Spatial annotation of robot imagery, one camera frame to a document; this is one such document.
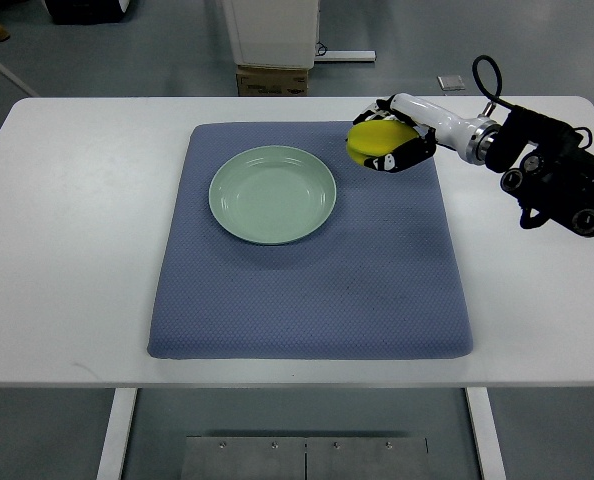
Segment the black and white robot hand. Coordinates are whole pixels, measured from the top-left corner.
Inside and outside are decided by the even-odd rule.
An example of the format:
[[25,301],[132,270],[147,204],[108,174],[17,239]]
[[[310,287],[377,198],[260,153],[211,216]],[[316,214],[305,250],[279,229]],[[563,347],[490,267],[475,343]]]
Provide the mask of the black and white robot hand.
[[386,173],[398,173],[431,158],[439,146],[456,152],[469,164],[482,165],[484,154],[480,146],[487,136],[498,130],[495,122],[485,116],[462,118],[406,93],[375,100],[355,118],[352,126],[367,120],[398,120],[419,134],[390,154],[368,158],[361,165]]

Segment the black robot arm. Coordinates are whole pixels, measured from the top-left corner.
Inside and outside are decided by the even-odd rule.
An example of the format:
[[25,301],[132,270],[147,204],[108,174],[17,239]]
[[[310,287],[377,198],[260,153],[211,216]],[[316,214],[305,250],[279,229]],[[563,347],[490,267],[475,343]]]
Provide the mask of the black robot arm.
[[594,238],[592,131],[502,99],[501,70],[488,55],[475,58],[472,74],[489,106],[508,110],[499,130],[477,142],[475,153],[501,175],[501,189],[517,200],[520,227],[536,229],[553,221]]

